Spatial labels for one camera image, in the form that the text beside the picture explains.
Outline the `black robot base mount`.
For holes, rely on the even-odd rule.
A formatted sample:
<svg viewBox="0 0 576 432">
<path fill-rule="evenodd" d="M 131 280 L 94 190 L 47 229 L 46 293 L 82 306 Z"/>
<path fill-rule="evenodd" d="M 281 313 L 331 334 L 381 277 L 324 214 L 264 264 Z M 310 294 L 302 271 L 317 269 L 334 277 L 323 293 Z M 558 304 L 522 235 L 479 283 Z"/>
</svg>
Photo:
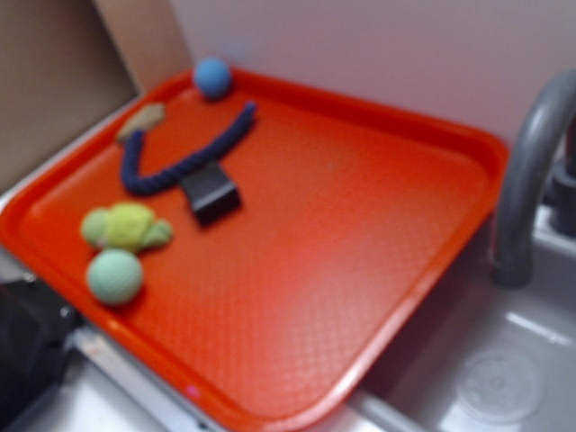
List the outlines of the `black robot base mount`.
<svg viewBox="0 0 576 432">
<path fill-rule="evenodd" d="M 1 429 L 14 431 L 58 391 L 78 311 L 34 276 L 1 284 Z"/>
</svg>

